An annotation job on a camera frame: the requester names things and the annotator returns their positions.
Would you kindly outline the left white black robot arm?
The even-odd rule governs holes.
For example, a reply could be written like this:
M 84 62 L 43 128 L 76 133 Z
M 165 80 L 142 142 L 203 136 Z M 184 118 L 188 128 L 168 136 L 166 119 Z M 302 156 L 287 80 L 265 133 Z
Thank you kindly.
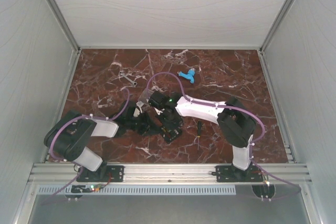
M 149 114 L 141 111 L 133 101 L 124 101 L 120 110 L 111 117 L 93 118 L 70 110 L 47 133 L 44 145 L 49 148 L 54 158 L 65 159 L 89 170 L 89 175 L 96 181 L 107 177 L 108 168 L 103 159 L 87 145 L 92 137 L 118 138 L 132 130 L 139 136 L 151 136 L 161 133 Z

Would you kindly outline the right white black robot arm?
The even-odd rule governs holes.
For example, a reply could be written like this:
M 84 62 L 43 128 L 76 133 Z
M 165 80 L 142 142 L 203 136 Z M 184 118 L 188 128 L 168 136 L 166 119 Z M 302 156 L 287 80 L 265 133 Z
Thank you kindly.
M 171 138 L 176 138 L 181 133 L 185 117 L 217 124 L 233 148 L 233 177 L 240 181 L 249 177 L 249 144 L 256 128 L 256 120 L 236 98 L 231 98 L 228 102 L 215 102 L 181 93 L 168 96 L 152 90 L 145 91 L 145 95 L 148 104 L 157 112 L 156 118 L 162 124 L 164 135 L 169 134 Z

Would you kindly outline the black fuse box base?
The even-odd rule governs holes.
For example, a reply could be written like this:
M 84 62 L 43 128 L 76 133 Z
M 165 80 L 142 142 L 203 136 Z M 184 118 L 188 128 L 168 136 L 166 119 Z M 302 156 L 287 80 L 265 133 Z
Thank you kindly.
M 175 128 L 172 130 L 169 130 L 165 128 L 164 126 L 161 127 L 160 135 L 163 137 L 164 141 L 168 144 L 172 143 L 175 139 L 180 137 L 182 135 L 182 129 L 181 128 Z

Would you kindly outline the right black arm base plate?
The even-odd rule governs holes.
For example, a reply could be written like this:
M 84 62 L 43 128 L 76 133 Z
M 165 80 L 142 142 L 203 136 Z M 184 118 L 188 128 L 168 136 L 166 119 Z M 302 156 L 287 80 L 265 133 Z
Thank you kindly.
M 218 165 L 211 175 L 215 176 L 219 183 L 261 183 L 264 181 L 262 171 L 252 164 L 246 170 L 239 169 L 234 165 Z

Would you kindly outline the clear plastic fuse box lid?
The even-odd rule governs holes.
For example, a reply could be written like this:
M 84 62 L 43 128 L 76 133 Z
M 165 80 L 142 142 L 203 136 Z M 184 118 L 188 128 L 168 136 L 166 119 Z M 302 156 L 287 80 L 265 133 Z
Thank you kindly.
M 149 98 L 154 93 L 154 90 L 144 89 L 138 98 L 137 105 L 142 107 L 144 105 L 149 106 Z

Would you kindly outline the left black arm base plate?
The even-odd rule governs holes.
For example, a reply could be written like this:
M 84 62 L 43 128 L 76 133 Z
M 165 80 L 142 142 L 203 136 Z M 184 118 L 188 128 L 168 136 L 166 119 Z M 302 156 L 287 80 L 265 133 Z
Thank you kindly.
M 106 165 L 98 168 L 95 172 L 84 169 L 81 175 L 76 179 L 77 182 L 93 182 L 93 183 L 120 183 L 123 182 L 124 166 L 122 165 Z

